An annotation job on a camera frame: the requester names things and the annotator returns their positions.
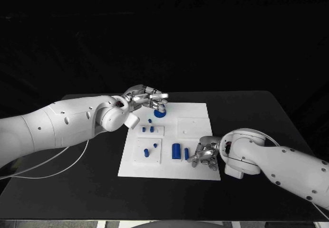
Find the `black curtain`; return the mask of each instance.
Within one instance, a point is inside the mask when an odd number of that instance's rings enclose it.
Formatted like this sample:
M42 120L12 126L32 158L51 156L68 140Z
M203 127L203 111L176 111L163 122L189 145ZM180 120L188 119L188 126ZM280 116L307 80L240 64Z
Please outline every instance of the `black curtain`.
M169 93L267 90L329 158L328 21L320 1L10 1L0 118L137 84Z

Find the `table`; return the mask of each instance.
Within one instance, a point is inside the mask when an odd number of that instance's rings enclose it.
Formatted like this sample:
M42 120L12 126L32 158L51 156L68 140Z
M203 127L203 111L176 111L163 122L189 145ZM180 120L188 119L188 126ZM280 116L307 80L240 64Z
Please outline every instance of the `table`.
M68 95L63 99L84 96L97 94ZM215 136L251 128L266 132L280 145L313 154L270 92L170 93L169 101L206 103ZM326 221L310 202L271 184L263 173L245 175L241 180L225 175L224 161L221 181L118 177L126 135L126 126L100 134L89 141L79 162L59 175L39 180L12 178L0 196L0 218ZM45 176L62 170L79 157L84 146L85 142L72 146L26 176ZM20 169L59 151L30 154Z

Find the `blue object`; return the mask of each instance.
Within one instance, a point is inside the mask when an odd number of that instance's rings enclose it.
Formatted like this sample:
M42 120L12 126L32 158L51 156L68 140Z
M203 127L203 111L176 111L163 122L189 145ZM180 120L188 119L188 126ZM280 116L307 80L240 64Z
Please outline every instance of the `blue object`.
M173 159L182 159L182 156L180 156L180 144L179 143L175 143L173 144Z
M157 110L154 110L154 116L157 118L163 118L166 116L166 111L163 113L160 113Z
M147 149L144 149L144 155L146 155L146 157L149 157L149 155L150 155L150 153L149 153L149 150L147 150Z
M188 148L185 148L185 149L183 149L183 151L185 151L185 160L188 160L188 159L189 159L189 157L190 157L190 156L189 156L189 149L188 149Z

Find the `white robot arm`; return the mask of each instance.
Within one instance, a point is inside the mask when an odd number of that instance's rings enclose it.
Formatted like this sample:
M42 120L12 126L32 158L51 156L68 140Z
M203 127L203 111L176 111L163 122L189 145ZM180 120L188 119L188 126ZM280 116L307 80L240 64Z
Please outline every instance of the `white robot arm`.
M53 102L38 111L0 119L0 167L46 149L82 143L124 124L134 128L131 113L141 105L165 112L167 94L137 85L121 96L95 96Z
M268 138L277 146L266 147ZM219 153L225 161L225 173L241 179L244 173L260 174L268 180L316 205L329 209L329 164L326 161L278 146L261 132L242 128L222 138L205 136L189 162L209 160Z

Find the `black table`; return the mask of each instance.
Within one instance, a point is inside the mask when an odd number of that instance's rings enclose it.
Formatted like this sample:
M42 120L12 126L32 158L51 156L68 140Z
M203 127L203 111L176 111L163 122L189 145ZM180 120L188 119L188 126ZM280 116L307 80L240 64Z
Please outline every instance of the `black table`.
M92 95L68 95L72 99ZM212 133L238 128L266 132L280 143L313 154L303 137L266 91L170 93L170 102L206 103ZM12 178L0 196L1 219L326 221L312 203L273 185L264 174L221 181L118 177L127 127L100 134L87 153L62 174L39 180ZM45 176L68 167L85 143L72 146L46 165L26 173ZM29 155L20 170L61 149Z

